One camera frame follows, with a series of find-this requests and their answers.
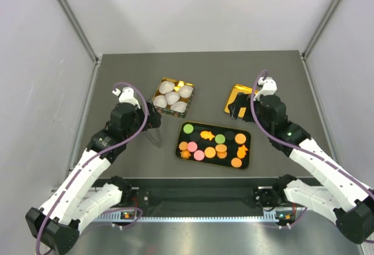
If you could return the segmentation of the orange round biscuit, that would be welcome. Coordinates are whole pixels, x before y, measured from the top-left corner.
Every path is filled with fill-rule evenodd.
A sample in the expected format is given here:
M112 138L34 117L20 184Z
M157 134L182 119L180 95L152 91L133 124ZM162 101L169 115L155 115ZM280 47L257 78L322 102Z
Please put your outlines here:
M214 147L207 147L204 150L206 158L214 158L216 156L216 150Z

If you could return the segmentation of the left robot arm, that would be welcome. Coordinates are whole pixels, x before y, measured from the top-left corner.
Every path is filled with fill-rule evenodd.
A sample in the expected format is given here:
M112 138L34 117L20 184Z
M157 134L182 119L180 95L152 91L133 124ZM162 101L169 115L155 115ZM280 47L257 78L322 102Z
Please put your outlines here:
M129 182L114 176L85 199L94 182L123 153L140 132L161 125L161 114L148 101L145 108L119 102L105 127L92 136L81 159L59 189L39 208L30 208L26 222L36 238L36 254L44 244L57 254L68 253L86 227L113 206L132 202Z

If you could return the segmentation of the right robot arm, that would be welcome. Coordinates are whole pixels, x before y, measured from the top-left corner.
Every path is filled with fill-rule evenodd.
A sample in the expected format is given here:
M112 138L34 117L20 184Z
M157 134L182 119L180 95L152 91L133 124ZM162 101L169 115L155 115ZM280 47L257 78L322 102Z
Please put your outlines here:
M245 108L244 121L256 123L274 148L323 186L316 189L284 175L273 184L273 200L281 206L300 204L334 223L351 242L368 242L373 235L373 188L345 171L306 130L289 120L278 96L239 93L228 105L230 117L237 119L241 108Z

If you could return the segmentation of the metal serving tongs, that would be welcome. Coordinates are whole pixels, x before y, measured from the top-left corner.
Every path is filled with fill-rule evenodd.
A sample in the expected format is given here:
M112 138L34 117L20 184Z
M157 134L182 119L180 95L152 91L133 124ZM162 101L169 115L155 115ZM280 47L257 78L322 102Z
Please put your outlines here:
M149 129L144 132L152 144L157 147L161 148L162 146L162 137L161 131L159 128Z

